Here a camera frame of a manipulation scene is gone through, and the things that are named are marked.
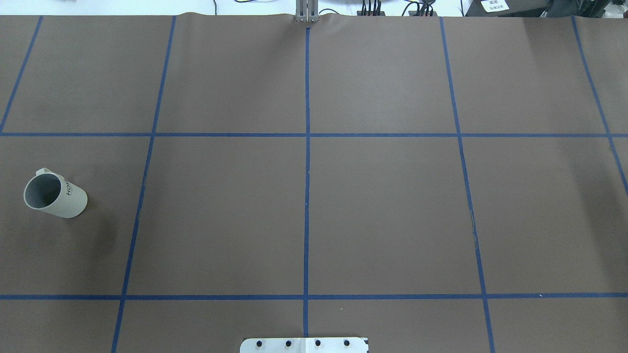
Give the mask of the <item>white plastic mug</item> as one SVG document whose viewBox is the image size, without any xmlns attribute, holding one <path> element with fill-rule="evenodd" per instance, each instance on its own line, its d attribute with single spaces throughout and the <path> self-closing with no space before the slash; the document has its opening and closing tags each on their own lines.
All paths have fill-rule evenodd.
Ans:
<svg viewBox="0 0 628 353">
<path fill-rule="evenodd" d="M 47 168 L 36 171 L 23 190 L 25 204 L 64 219 L 80 215 L 87 207 L 85 190 Z"/>
</svg>

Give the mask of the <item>brown table mat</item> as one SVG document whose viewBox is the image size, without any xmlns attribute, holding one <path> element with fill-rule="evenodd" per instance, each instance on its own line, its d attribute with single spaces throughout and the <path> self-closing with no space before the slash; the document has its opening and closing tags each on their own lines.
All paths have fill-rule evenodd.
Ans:
<svg viewBox="0 0 628 353">
<path fill-rule="evenodd" d="M 621 19 L 2 16 L 1 351 L 625 353 L 626 57 Z"/>
</svg>

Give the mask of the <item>aluminium frame post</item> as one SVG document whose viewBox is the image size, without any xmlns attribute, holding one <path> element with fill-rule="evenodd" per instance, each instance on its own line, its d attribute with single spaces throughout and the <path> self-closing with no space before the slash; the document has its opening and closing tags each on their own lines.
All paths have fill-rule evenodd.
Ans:
<svg viewBox="0 0 628 353">
<path fill-rule="evenodd" d="M 295 21 L 297 23 L 316 23 L 319 21 L 318 0 L 296 0 Z"/>
</svg>

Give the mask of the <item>white pedestal base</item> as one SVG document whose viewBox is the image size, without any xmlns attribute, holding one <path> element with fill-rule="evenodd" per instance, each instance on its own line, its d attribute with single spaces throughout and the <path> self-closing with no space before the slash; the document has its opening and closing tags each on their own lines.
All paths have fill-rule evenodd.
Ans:
<svg viewBox="0 0 628 353">
<path fill-rule="evenodd" d="M 362 337 L 251 338 L 240 345 L 240 353 L 368 353 Z"/>
</svg>

